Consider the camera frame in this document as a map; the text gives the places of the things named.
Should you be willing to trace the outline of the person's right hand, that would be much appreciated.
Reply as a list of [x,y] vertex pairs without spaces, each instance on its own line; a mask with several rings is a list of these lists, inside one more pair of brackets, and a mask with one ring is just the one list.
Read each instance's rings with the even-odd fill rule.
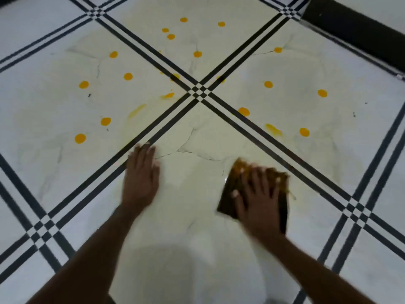
[[247,207],[245,219],[239,219],[240,223],[251,236],[260,241],[273,236],[282,236],[277,206],[279,184],[276,184],[273,194],[270,195],[265,168],[253,165],[251,176],[252,186],[245,176],[241,175]]

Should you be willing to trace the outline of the person's left hand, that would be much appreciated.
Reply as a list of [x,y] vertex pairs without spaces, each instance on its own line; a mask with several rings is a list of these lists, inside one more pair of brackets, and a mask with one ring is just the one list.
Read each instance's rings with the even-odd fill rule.
[[121,206],[129,211],[142,211],[149,206],[159,189],[152,185],[155,150],[149,142],[137,144],[127,159]]

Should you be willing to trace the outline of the brown stained cleaning cloth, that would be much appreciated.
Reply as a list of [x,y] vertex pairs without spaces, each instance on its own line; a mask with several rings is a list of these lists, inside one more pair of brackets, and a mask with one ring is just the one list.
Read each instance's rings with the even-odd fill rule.
[[[279,184],[279,194],[277,200],[278,213],[279,213],[279,229],[283,235],[286,235],[288,216],[289,216],[289,178],[290,176],[285,172],[280,172],[274,167],[266,167],[266,177],[269,182],[270,195],[273,194],[273,189],[276,184]],[[217,212],[227,215],[233,219],[239,219],[236,212],[235,203],[233,201],[232,193],[237,190],[245,207],[247,207],[245,192],[243,190],[243,183],[241,175],[244,175],[248,183],[252,186],[251,164],[242,158],[237,158],[233,163],[227,180],[225,182],[222,194],[217,206]]]

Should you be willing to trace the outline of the person's right forearm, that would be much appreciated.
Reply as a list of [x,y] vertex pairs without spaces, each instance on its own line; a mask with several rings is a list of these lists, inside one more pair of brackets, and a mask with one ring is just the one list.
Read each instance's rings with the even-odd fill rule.
[[247,231],[278,259],[313,304],[376,304],[279,232],[251,228]]

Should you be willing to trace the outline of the person's left forearm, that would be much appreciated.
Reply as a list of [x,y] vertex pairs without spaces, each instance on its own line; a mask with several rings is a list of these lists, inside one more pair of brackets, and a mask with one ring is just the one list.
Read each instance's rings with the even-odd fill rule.
[[107,304],[117,262],[135,219],[148,206],[122,203],[26,304]]

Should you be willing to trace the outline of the scatter of round yellow drops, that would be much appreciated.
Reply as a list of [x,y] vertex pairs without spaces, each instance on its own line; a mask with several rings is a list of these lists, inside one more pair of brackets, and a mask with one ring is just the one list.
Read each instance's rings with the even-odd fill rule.
[[[276,39],[275,44],[253,52],[236,73],[223,78],[259,40],[242,48],[231,61],[225,59],[254,35],[266,19],[249,20],[245,25],[224,16],[214,16],[214,19],[175,16],[169,28],[162,31],[158,30],[160,20],[157,23],[152,20],[128,22],[136,23],[128,24],[130,31],[138,33],[160,56],[179,65],[185,73],[167,64],[160,66],[169,71],[168,76],[158,67],[145,69],[141,62],[146,61],[141,56],[135,60],[135,52],[123,42],[115,40],[107,44],[112,37],[108,30],[93,32],[88,39],[78,42],[75,51],[95,52],[104,58],[99,60],[98,69],[95,61],[88,62],[99,77],[91,78],[89,70],[81,75],[84,80],[79,83],[81,90],[77,93],[88,96],[88,101],[94,102],[91,106],[98,104],[101,108],[91,108],[95,116],[86,112],[86,120],[91,121],[93,129],[87,125],[81,132],[76,130],[75,137],[70,138],[75,148],[122,147],[187,93],[199,103],[197,112],[190,112],[186,120],[180,121],[180,132],[190,133],[191,138],[182,146],[182,152],[212,149],[210,152],[219,153],[219,149],[239,149],[247,144],[242,133],[204,105],[207,102],[237,125],[243,124],[238,116],[247,121],[256,117],[259,128],[271,137],[274,136],[266,130],[265,124],[275,126],[283,132],[282,137],[274,137],[277,141],[291,143],[296,139],[296,144],[314,141],[315,126],[310,125],[309,117],[298,120],[299,113],[316,112],[318,101],[328,102],[328,89],[325,84],[310,82],[309,74],[293,77],[292,70],[282,69],[281,63],[295,55],[286,39]],[[137,25],[138,22],[151,24],[151,29]],[[217,70],[222,61],[226,65]],[[173,98],[160,98],[170,92],[175,93]],[[127,119],[129,113],[142,104],[147,106]]]

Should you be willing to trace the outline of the dark furniture base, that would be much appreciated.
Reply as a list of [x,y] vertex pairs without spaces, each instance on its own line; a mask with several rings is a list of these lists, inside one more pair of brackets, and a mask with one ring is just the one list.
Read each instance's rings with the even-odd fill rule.
[[335,0],[310,0],[300,22],[405,82],[405,33]]

